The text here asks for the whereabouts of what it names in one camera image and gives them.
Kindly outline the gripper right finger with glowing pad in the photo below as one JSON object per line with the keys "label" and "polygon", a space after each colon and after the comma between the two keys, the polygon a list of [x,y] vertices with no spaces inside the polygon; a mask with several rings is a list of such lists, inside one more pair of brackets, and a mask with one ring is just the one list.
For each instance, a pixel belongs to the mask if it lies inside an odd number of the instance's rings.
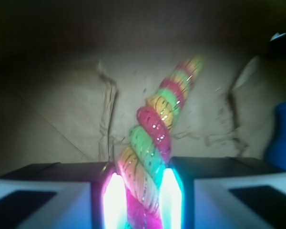
{"label": "gripper right finger with glowing pad", "polygon": [[160,210],[166,229],[286,229],[286,170],[251,157],[174,156]]}

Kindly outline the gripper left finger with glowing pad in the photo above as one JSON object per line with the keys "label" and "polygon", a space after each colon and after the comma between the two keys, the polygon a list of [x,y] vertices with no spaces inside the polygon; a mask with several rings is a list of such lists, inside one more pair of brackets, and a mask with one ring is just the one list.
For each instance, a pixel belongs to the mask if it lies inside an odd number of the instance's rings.
{"label": "gripper left finger with glowing pad", "polygon": [[0,176],[0,229],[124,229],[124,183],[111,162],[31,164]]}

